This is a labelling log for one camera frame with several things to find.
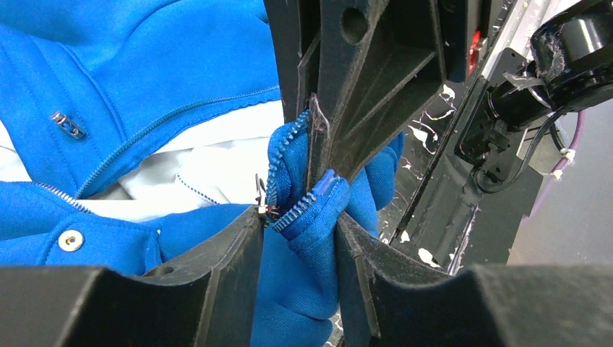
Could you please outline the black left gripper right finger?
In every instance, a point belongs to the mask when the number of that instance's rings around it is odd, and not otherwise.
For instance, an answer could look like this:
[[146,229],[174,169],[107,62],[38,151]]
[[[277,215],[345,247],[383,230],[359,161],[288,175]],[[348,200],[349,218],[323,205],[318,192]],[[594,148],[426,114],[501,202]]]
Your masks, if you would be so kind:
[[475,265],[450,276],[335,230],[347,346],[610,346],[610,266]]

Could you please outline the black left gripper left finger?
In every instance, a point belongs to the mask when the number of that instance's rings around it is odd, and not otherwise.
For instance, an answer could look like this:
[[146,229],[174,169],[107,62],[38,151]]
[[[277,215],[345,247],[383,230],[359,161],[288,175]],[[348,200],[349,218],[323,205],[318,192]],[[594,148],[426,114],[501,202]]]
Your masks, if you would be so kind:
[[143,276],[104,267],[5,267],[1,344],[248,346],[263,231],[250,206]]

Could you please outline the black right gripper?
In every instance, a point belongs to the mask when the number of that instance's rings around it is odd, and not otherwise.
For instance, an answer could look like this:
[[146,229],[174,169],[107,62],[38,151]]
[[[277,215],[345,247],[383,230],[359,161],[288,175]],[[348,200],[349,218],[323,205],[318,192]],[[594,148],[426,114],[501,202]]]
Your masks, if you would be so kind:
[[501,6],[493,0],[323,1],[307,189],[327,169],[354,180],[440,92],[445,67],[451,82],[470,77],[493,41]]

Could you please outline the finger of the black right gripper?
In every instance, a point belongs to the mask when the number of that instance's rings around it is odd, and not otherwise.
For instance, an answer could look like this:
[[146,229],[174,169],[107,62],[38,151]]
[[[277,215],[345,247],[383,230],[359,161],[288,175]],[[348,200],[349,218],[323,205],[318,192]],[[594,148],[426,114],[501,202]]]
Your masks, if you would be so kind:
[[320,2],[265,0],[273,37],[285,122],[295,121],[317,90],[320,65]]

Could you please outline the blue zip jacket white lining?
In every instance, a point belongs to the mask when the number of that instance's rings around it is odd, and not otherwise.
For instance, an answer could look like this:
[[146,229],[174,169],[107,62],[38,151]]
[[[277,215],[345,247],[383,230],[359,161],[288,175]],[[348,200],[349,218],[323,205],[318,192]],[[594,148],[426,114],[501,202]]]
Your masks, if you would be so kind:
[[338,309],[333,226],[371,235],[397,133],[354,183],[303,190],[308,127],[283,123],[261,1],[1,3],[1,266],[143,278],[267,201],[251,346],[323,346]]

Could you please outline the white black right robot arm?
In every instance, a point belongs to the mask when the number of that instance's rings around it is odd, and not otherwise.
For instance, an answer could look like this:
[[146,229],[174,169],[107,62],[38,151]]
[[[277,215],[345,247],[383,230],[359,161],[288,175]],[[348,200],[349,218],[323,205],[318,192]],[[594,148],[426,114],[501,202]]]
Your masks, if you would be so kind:
[[[477,67],[477,1],[266,1],[286,121],[310,122],[311,189],[333,169],[352,180],[442,90]],[[515,182],[509,134],[612,97],[612,3],[579,1],[538,27],[532,60],[470,106],[456,153],[494,194]]]

